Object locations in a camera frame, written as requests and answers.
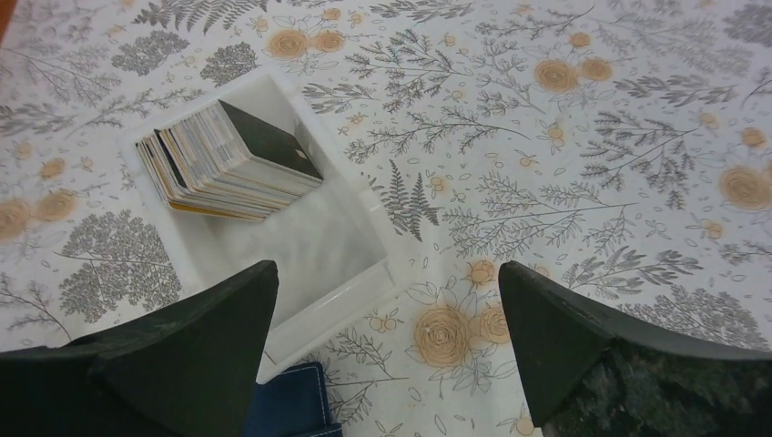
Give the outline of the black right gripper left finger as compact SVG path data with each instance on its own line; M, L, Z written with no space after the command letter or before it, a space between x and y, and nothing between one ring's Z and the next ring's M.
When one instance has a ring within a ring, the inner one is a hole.
M277 264L57 347L1 356L4 436L239 436Z

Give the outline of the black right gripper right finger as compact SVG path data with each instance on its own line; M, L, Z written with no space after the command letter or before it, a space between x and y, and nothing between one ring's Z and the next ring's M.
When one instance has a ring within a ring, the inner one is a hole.
M498 284L546 436L768 436L771 356L658 327L516 262Z

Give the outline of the blue leather card holder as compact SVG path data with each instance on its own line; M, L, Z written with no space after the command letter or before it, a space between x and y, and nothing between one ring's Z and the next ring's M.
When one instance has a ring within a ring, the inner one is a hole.
M330 413L323 366L292 366L252 389L243 435L246 437L341 437Z

